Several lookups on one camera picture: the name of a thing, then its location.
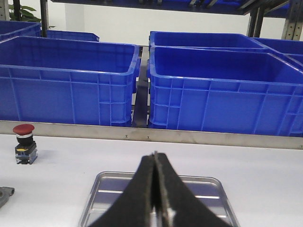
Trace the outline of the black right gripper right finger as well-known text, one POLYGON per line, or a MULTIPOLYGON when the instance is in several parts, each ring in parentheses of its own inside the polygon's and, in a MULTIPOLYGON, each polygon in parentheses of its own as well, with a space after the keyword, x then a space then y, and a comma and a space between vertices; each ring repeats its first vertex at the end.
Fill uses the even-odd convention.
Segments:
POLYGON ((229 227, 182 182, 164 153, 154 153, 154 206, 158 227, 229 227))

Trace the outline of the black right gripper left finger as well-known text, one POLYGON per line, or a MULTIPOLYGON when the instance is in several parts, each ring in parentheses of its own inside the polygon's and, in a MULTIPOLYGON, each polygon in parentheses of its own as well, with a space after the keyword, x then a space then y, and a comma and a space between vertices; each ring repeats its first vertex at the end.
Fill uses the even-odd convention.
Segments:
POLYGON ((153 208, 154 155, 143 156, 132 180, 91 227, 149 227, 153 208))

